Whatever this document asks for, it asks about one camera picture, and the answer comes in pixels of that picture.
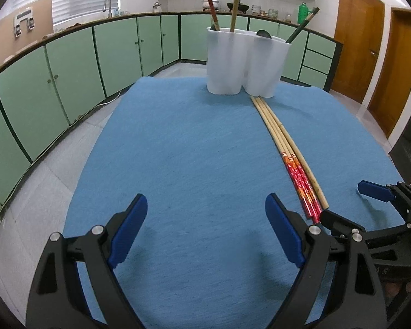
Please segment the operator right hand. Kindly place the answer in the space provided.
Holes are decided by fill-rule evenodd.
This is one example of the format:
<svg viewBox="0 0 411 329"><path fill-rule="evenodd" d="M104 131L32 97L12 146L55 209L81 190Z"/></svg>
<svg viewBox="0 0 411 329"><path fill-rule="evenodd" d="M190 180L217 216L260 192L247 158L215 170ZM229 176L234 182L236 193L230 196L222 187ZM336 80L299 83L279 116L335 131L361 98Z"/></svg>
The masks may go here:
<svg viewBox="0 0 411 329"><path fill-rule="evenodd" d="M405 291L407 293L411 293L411 281L406 282L406 283L383 282L382 284L383 284L385 297L387 299L391 299L397 296L403 287L405 288Z"/></svg>

